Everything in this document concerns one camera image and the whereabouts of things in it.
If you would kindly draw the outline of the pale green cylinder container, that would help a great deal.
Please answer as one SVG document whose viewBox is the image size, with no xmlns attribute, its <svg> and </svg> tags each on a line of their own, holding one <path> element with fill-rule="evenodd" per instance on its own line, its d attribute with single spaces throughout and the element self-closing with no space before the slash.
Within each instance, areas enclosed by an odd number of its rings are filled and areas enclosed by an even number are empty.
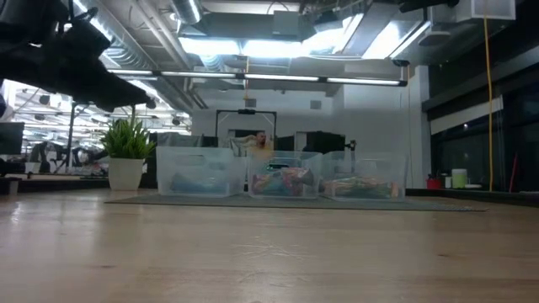
<svg viewBox="0 0 539 303">
<path fill-rule="evenodd" d="M 465 168 L 454 168 L 451 170 L 451 187 L 453 189 L 464 189 L 467 182 L 468 177 Z"/>
</svg>

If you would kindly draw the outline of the green plant in white pot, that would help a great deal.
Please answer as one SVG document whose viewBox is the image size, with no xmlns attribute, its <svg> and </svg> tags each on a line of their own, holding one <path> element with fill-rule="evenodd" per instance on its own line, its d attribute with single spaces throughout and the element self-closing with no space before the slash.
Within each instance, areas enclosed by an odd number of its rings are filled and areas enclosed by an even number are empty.
<svg viewBox="0 0 539 303">
<path fill-rule="evenodd" d="M 101 143 L 109 156 L 108 180 L 114 191 L 136 191 L 143 165 L 156 147 L 151 133 L 135 115 L 115 121 L 105 131 Z"/>
</svg>

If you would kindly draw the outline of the blue granola bar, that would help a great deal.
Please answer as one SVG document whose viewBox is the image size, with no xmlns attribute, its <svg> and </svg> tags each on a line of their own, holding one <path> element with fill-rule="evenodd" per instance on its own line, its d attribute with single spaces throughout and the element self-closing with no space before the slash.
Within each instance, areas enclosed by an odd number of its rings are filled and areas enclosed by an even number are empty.
<svg viewBox="0 0 539 303">
<path fill-rule="evenodd" d="M 175 173 L 169 190 L 176 194 L 225 194 L 227 185 L 213 177 L 199 178 Z"/>
</svg>

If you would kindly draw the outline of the clear plastic bin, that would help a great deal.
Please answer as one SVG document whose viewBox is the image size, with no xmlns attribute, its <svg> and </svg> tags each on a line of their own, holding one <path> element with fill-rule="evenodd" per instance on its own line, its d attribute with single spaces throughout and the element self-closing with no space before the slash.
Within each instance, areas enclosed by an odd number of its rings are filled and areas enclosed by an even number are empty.
<svg viewBox="0 0 539 303">
<path fill-rule="evenodd" d="M 391 152 L 359 153 L 357 151 L 331 151 L 323 155 L 319 192 L 321 195 L 325 196 L 322 191 L 323 181 L 326 180 L 349 177 L 368 177 L 398 184 L 400 189 L 398 198 L 378 200 L 402 200 L 405 197 L 407 169 L 408 158 L 403 154 Z"/>
<path fill-rule="evenodd" d="M 323 155 L 319 152 L 308 151 L 274 151 L 273 156 L 268 159 L 257 157 L 247 157 L 247 181 L 248 194 L 253 198 L 284 198 L 284 199 L 316 199 L 318 197 L 321 171 L 323 165 Z M 254 174 L 264 173 L 267 169 L 277 170 L 282 167 L 302 167 L 312 170 L 315 175 L 315 185 L 308 188 L 301 197 L 282 197 L 255 195 L 251 192 L 250 185 Z"/>
<path fill-rule="evenodd" d="M 246 161 L 233 151 L 215 147 L 159 146 L 157 157 L 157 188 L 163 196 L 226 198 L 241 194 L 246 178 Z M 193 177 L 207 176 L 227 185 L 225 194 L 176 194 L 169 190 L 175 173 Z"/>
</svg>

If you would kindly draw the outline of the black monitor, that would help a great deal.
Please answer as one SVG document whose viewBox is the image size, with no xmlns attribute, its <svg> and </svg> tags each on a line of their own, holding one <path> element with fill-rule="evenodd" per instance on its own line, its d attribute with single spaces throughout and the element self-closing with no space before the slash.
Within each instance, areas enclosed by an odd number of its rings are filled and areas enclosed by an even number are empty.
<svg viewBox="0 0 539 303">
<path fill-rule="evenodd" d="M 356 146 L 356 140 L 347 141 L 344 135 L 320 130 L 295 134 L 295 148 L 300 152 L 319 152 L 322 154 L 345 150 L 354 152 Z"/>
<path fill-rule="evenodd" d="M 23 122 L 0 122 L 0 155 L 20 155 L 23 136 Z"/>
</svg>

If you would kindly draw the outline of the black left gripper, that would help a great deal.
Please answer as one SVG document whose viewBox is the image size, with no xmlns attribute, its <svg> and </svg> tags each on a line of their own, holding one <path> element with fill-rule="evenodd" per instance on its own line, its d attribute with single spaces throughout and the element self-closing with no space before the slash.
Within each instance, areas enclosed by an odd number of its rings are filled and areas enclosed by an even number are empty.
<svg viewBox="0 0 539 303">
<path fill-rule="evenodd" d="M 107 72 L 99 57 L 109 39 L 88 21 L 77 21 L 41 47 L 16 52 L 16 79 L 49 91 L 79 91 L 91 83 L 91 101 L 107 112 L 156 102 L 141 88 Z"/>
</svg>

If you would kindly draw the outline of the black background rig frame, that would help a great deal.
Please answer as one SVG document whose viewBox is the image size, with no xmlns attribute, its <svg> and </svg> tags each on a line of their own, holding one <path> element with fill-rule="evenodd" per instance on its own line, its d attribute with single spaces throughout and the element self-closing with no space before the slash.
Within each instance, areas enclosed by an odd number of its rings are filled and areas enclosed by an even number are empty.
<svg viewBox="0 0 539 303">
<path fill-rule="evenodd" d="M 90 104 L 81 104 L 79 102 L 72 102 L 72 108 L 70 113 L 70 122 L 69 122 L 69 129 L 68 129 L 68 140 L 67 140 L 67 155 L 66 155 L 66 165 L 64 172 L 69 172 L 69 167 L 72 164 L 72 137 L 73 137 L 73 130 L 74 130 L 74 122 L 75 119 L 80 114 L 85 114 L 86 109 L 90 106 Z"/>
<path fill-rule="evenodd" d="M 220 118 L 220 115 L 222 113 L 226 113 L 227 116 L 223 119 Z M 217 109 L 215 112 L 215 126 L 214 126 L 214 137 L 219 137 L 219 128 L 220 124 L 224 122 L 224 120 L 228 117 L 229 114 L 239 114 L 239 115 L 262 115 L 273 127 L 272 133 L 270 134 L 269 138 L 271 139 L 273 136 L 276 136 L 277 134 L 277 118 L 278 113 L 276 111 L 263 111 L 263 110 L 255 110 L 255 109 Z M 269 120 L 266 115 L 272 115 L 273 120 Z"/>
</svg>

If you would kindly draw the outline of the dark grey woven mat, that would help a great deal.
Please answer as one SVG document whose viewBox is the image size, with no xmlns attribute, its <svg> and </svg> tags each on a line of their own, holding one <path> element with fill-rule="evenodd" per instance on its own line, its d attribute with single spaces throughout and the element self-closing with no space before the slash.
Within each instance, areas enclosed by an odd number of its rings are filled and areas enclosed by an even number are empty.
<svg viewBox="0 0 539 303">
<path fill-rule="evenodd" d="M 205 198 L 189 196 L 162 196 L 159 194 L 140 195 L 124 199 L 106 201 L 106 204 L 121 205 L 181 205 L 238 208 L 276 208 L 313 210 L 396 210 L 396 211 L 453 211 L 485 212 L 488 208 L 477 208 L 436 202 L 432 200 L 332 200 L 324 197 L 316 199 L 252 198 L 246 194 L 226 198 Z"/>
</svg>

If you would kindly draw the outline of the overhead light bar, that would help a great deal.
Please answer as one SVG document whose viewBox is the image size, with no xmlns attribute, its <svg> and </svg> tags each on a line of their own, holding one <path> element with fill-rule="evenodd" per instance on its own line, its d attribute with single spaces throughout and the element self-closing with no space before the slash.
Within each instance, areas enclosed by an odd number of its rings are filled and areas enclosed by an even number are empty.
<svg viewBox="0 0 539 303">
<path fill-rule="evenodd" d="M 136 70 L 109 68 L 108 72 L 118 76 L 144 76 L 144 77 L 188 77 L 221 80 L 262 80 L 282 82 L 315 82 L 326 84 L 366 85 L 382 87 L 405 87 L 406 80 L 392 80 L 365 77 L 324 77 L 324 76 L 298 76 L 281 74 L 264 74 L 252 72 L 193 72 L 193 71 L 162 71 L 162 70 Z"/>
</svg>

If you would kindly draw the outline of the person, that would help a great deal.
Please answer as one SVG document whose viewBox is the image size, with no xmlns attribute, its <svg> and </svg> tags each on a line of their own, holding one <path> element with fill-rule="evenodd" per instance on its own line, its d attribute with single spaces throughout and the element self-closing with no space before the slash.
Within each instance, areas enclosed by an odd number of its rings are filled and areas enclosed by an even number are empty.
<svg viewBox="0 0 539 303">
<path fill-rule="evenodd" d="M 241 139 L 247 150 L 247 155 L 260 159 L 268 159 L 273 156 L 274 142 L 263 132 L 245 136 Z"/>
</svg>

